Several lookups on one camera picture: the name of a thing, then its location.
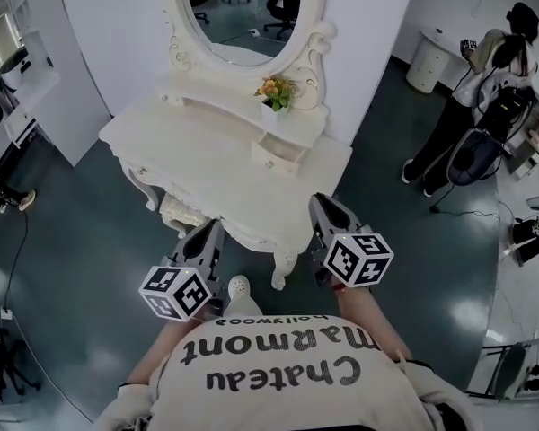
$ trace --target glossy floor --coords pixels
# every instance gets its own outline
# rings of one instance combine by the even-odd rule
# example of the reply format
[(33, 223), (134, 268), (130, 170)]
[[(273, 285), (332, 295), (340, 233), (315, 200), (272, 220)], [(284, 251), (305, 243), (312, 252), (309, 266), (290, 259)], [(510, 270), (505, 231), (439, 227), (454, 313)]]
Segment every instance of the glossy floor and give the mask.
[[(464, 388), (488, 326), (499, 224), (492, 216), (432, 215), (432, 200), (423, 197), (419, 183), (400, 182), (402, 162), (427, 139), (446, 100), (437, 92), (414, 92), (404, 74), (403, 66), (390, 62), (337, 196), (395, 252), (375, 290), (383, 310), (419, 360)], [(36, 142), (12, 184), (35, 187), (39, 197), (28, 213), (11, 306), (51, 377), (95, 418), (163, 325), (137, 287), (172, 250), (176, 233), (145, 208), (144, 196), (104, 143), (72, 168), (56, 150)], [(443, 208), (497, 213), (496, 197), (495, 180), (489, 179), (456, 189)], [(23, 228), (19, 212), (0, 216), (0, 303)], [(331, 293), (319, 291), (309, 276), (306, 255), (281, 293), (270, 286), (272, 269), (270, 255), (228, 241), (216, 272), (223, 280), (248, 276), (265, 313), (337, 313)], [(29, 370), (38, 375), (31, 365)], [(0, 418), (23, 417), (25, 430), (88, 429), (48, 385), (26, 401), (29, 407), (0, 409)]]

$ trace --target person's hair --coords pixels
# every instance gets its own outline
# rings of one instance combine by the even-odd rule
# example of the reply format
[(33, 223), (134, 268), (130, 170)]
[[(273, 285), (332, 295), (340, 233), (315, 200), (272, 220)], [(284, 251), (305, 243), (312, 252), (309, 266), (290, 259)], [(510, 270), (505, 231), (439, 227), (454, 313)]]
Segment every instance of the person's hair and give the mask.
[(533, 43), (539, 34), (539, 18), (526, 4), (518, 3), (507, 14), (511, 35), (505, 36), (505, 41), (493, 56), (493, 66), (505, 68), (513, 59), (518, 57), (521, 75), (529, 74), (527, 60), (527, 42)]

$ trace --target ornate mirror frame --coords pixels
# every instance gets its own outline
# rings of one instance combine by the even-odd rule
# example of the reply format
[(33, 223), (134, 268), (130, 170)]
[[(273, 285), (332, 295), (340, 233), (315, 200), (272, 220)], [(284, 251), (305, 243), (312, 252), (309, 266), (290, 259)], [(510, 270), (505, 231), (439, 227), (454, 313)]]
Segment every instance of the ornate mirror frame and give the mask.
[(190, 19), (189, 0), (168, 0), (172, 19), (170, 59), (183, 72), (200, 73), (213, 80), (242, 79), (243, 87), (252, 90), (261, 78), (284, 75), (298, 86), (292, 105), (300, 110), (323, 107), (325, 82), (321, 56), (330, 51), (329, 39), (336, 35), (332, 22), (322, 19), (325, 0), (301, 0), (296, 28), (282, 51), (260, 66), (238, 66), (214, 54), (208, 38)]

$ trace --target oval mirror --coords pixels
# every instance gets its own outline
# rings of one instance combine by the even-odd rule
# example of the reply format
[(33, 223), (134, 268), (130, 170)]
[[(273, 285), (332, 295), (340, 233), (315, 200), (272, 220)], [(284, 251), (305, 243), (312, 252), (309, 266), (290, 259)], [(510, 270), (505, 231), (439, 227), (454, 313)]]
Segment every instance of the oval mirror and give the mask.
[(204, 44), (239, 66), (261, 66), (286, 46), (300, 0), (187, 0), (186, 12)]

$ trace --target flower pot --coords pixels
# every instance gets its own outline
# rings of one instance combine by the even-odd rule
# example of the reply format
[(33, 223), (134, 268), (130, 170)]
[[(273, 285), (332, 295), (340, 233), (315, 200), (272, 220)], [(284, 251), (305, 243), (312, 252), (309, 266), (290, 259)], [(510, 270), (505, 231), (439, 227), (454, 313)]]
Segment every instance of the flower pot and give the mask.
[(278, 111), (273, 111), (271, 108), (271, 100), (266, 99), (264, 102), (261, 103), (261, 118), (263, 120), (263, 124), (266, 126), (267, 129), (276, 128), (279, 125), (279, 122), (283, 120), (283, 118), (287, 114), (287, 109), (282, 107)]

